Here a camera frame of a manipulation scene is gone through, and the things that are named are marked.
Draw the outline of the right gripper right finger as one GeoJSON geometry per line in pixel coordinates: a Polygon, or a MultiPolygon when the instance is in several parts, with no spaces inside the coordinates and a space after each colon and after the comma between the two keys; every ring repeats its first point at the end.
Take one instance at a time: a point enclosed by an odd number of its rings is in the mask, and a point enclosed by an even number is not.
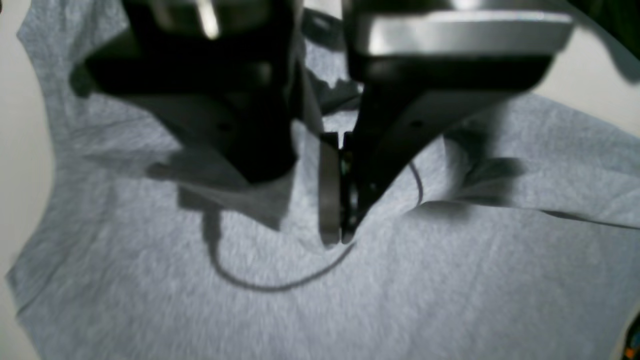
{"type": "Polygon", "coordinates": [[[344,0],[342,20],[363,85],[340,151],[345,244],[425,146],[537,86],[575,25],[554,0],[344,0]]]}

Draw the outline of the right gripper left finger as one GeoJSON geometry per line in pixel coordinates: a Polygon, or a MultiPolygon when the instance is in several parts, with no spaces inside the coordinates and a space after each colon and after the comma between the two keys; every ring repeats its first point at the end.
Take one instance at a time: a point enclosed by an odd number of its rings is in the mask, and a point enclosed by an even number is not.
{"type": "Polygon", "coordinates": [[[338,135],[323,125],[304,64],[301,0],[122,0],[128,27],[72,68],[80,97],[110,96],[151,113],[208,166],[218,156],[233,186],[272,182],[298,157],[301,121],[320,152],[317,231],[341,241],[338,135]]]}

